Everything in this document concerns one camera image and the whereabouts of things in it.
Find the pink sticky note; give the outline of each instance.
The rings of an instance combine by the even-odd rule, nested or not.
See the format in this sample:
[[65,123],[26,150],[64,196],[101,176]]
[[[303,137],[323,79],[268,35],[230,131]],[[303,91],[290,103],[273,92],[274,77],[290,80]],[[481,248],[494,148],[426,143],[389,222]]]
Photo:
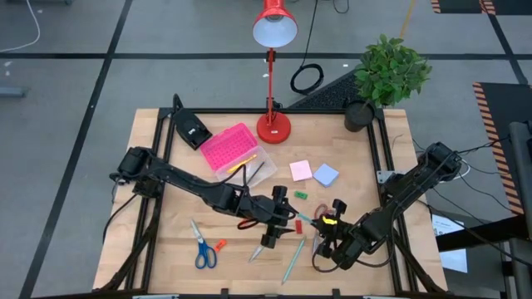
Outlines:
[[294,182],[311,179],[313,176],[308,160],[290,163],[290,171],[292,171],[292,179]]

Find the yellow and black hazard tape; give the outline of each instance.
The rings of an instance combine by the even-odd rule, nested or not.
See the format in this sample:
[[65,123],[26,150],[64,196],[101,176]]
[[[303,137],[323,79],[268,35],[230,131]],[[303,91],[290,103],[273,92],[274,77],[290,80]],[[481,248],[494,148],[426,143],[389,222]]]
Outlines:
[[431,4],[432,4],[432,10],[433,10],[435,13],[440,13],[440,12],[441,12],[440,1],[438,1],[438,0],[431,0]]
[[495,6],[491,0],[479,0],[479,2],[483,13],[495,15]]
[[[480,9],[483,13],[489,13],[495,15],[495,5],[491,0],[479,0]],[[432,11],[435,13],[441,13],[440,0],[431,0]]]
[[[485,100],[484,89],[482,85],[478,82],[473,83],[473,91],[475,92],[476,103],[480,109],[480,115],[482,121],[484,122],[485,132],[488,135],[490,141],[499,140],[499,135],[497,134],[497,129],[495,128],[495,123],[492,120],[490,107],[488,107],[488,102]],[[502,150],[500,142],[493,144],[491,147],[493,155],[495,157],[495,163],[497,164],[497,169],[500,172],[500,179],[502,179],[503,187],[505,188],[506,198],[510,203],[510,210],[514,214],[522,214],[523,206],[517,194],[515,188],[514,180],[512,174],[510,173],[510,168],[506,162],[505,152]]]

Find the white paper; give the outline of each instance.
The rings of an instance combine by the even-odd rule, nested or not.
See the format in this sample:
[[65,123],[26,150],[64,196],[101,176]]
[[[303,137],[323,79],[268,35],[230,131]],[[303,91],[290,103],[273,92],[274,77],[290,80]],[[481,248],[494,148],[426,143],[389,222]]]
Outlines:
[[[464,229],[460,225],[453,223],[445,217],[432,215],[432,227],[436,236],[453,233]],[[441,265],[446,269],[451,269],[467,273],[467,253],[465,249],[458,249],[449,252],[440,252]]]

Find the potted plant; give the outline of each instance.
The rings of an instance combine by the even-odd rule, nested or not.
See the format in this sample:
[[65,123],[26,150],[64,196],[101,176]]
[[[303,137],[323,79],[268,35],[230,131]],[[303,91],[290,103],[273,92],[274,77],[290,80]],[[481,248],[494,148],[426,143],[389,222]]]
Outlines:
[[345,126],[359,131],[371,124],[375,110],[381,105],[395,105],[409,98],[412,91],[421,93],[432,66],[416,51],[401,45],[401,38],[387,39],[381,34],[376,45],[366,47],[361,62],[355,67],[355,84],[360,99],[346,108]]

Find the green eraser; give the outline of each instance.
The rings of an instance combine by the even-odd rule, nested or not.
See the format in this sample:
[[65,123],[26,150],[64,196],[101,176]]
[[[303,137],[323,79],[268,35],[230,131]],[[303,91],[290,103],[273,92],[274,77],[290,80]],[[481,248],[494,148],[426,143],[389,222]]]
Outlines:
[[296,191],[293,193],[293,195],[300,199],[307,199],[307,194],[303,192]]

